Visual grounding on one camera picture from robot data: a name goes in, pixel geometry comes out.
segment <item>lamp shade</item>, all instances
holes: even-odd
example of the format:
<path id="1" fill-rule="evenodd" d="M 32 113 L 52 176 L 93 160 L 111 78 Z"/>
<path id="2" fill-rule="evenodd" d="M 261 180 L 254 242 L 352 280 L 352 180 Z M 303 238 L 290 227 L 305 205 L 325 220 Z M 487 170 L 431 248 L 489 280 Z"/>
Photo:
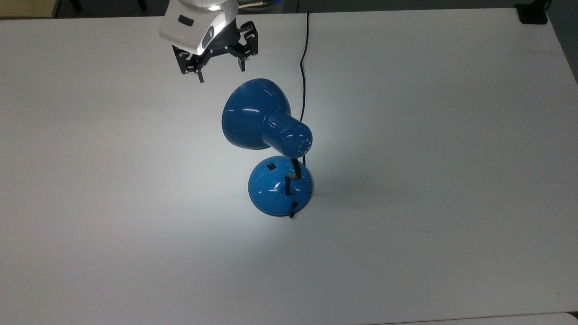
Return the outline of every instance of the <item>lamp shade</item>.
<path id="1" fill-rule="evenodd" d="M 225 104 L 221 125 L 226 139 L 237 147 L 272 147 L 288 158 L 303 157 L 313 143 L 309 127 L 291 116 L 287 97 L 268 79 L 239 86 Z"/>

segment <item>white table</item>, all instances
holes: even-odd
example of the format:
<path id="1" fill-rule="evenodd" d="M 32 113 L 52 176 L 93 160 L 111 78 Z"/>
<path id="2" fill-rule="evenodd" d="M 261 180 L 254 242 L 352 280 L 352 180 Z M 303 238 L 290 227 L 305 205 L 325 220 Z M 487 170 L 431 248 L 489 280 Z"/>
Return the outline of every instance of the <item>white table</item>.
<path id="1" fill-rule="evenodd" d="M 578 309 L 578 87 L 514 9 L 311 16 L 315 191 L 249 200 L 272 149 L 220 117 L 265 77 L 301 106 L 305 15 L 180 74 L 159 17 L 0 22 L 6 324 L 372 324 Z"/>

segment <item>black cable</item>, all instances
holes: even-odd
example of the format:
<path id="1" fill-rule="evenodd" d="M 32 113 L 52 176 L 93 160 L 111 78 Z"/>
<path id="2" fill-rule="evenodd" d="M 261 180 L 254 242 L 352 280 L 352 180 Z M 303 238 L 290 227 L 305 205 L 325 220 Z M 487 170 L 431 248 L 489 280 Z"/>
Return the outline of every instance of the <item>black cable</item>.
<path id="1" fill-rule="evenodd" d="M 299 0 L 297 0 L 297 10 L 299 10 Z M 313 11 L 307 11 L 307 32 L 305 36 L 305 48 L 303 49 L 303 55 L 301 56 L 301 61 L 299 62 L 299 67 L 301 68 L 301 78 L 303 80 L 303 106 L 301 106 L 301 117 L 299 118 L 300 122 L 303 122 L 303 114 L 305 113 L 305 70 L 303 69 L 303 60 L 305 59 L 305 54 L 307 53 L 307 47 L 309 46 L 309 15 Z M 303 166 L 305 166 L 305 155 L 303 155 Z"/>

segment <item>lamp base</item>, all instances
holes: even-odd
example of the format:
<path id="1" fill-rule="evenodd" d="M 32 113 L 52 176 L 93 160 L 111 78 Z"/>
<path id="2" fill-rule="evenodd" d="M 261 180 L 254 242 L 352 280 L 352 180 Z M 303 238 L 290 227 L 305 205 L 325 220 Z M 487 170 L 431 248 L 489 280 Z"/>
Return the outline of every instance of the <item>lamp base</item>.
<path id="1" fill-rule="evenodd" d="M 307 168 L 301 166 L 301 180 L 291 180 L 286 189 L 286 175 L 295 173 L 291 160 L 274 156 L 261 161 L 249 176 L 249 197 L 268 215 L 289 216 L 301 210 L 313 193 L 313 181 Z"/>

